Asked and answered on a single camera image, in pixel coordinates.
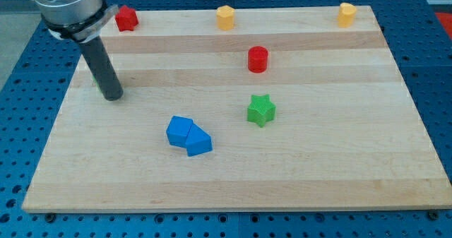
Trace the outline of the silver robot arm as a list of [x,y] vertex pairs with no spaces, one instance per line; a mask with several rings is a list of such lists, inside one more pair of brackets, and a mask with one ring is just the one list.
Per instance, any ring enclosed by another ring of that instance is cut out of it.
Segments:
[[123,88],[100,37],[101,29],[118,12],[105,0],[34,0],[49,32],[79,46],[103,97],[115,101]]

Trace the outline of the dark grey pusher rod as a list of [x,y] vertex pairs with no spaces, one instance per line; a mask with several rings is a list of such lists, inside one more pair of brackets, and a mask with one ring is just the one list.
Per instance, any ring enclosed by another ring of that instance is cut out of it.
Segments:
[[100,36],[78,46],[103,97],[108,101],[120,99],[124,91]]

